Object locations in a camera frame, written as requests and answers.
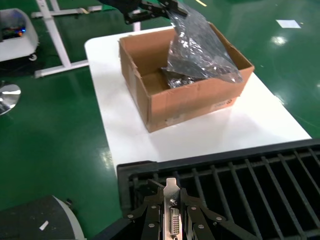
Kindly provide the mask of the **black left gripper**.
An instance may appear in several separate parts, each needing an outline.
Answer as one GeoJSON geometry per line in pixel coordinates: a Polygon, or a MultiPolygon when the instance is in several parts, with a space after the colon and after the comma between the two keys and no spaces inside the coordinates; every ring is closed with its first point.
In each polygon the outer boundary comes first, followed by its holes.
{"type": "Polygon", "coordinates": [[[151,3],[146,0],[98,0],[103,5],[116,8],[124,15],[127,25],[153,19],[155,17],[168,17],[168,13],[178,14],[186,17],[188,12],[180,7],[177,0],[158,0],[151,3]]]}

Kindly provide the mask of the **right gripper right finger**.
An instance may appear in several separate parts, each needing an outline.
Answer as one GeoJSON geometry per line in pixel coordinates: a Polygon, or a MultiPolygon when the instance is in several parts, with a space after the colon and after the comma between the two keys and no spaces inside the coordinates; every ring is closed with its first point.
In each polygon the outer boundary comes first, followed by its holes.
{"type": "Polygon", "coordinates": [[[188,240],[256,240],[249,231],[224,216],[209,210],[200,198],[180,190],[182,228],[188,240]]]}

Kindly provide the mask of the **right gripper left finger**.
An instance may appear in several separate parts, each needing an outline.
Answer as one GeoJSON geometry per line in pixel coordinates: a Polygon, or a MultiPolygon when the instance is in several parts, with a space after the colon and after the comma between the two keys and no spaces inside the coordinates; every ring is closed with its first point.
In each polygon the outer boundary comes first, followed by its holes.
{"type": "Polygon", "coordinates": [[[152,179],[147,186],[154,195],[146,196],[141,206],[131,211],[126,217],[133,224],[136,240],[162,240],[164,217],[164,186],[152,179]]]}

